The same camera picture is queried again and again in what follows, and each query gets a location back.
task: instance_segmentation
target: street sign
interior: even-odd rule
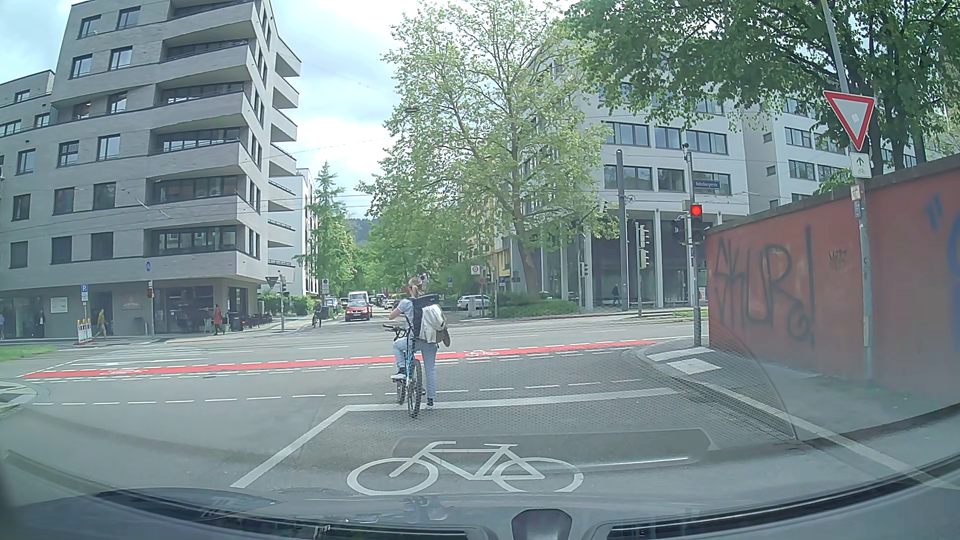
[[[870,156],[851,152],[850,172],[854,178],[870,178]]]
[[[847,130],[847,135],[853,141],[857,152],[862,150],[863,140],[867,138],[867,128],[870,126],[870,116],[874,113],[876,104],[874,98],[829,90],[824,90],[824,97],[840,119],[843,128]]]
[[[707,180],[707,179],[694,180],[694,181],[693,181],[693,186],[694,186],[694,187],[699,187],[700,189],[720,189],[720,181],[719,181],[719,180]]]

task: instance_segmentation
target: white jacket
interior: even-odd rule
[[[446,330],[446,317],[440,306],[432,304],[423,308],[420,318],[420,339],[427,343],[438,343],[437,332]]]

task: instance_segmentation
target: jeans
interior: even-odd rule
[[[419,349],[423,355],[423,374],[426,376],[426,397],[432,400],[437,397],[437,350],[440,349],[440,345],[418,340],[417,349]],[[394,341],[396,369],[407,367],[406,351],[406,337],[401,337],[397,341]]]

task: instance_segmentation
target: asphalt road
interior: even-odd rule
[[[385,314],[0,364],[0,380],[37,391],[0,419],[0,449],[35,462],[12,474],[14,499],[55,497],[70,475],[77,486],[679,495],[736,477],[711,455],[783,442],[637,359],[688,339],[689,323],[620,316],[457,324],[438,360],[437,406],[413,420],[394,401]],[[812,459],[790,470],[860,479]]]

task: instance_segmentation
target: blonde hair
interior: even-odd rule
[[[423,286],[423,281],[418,276],[410,278],[410,281],[407,282],[407,289],[410,291],[410,296],[417,298],[423,291],[420,288]]]

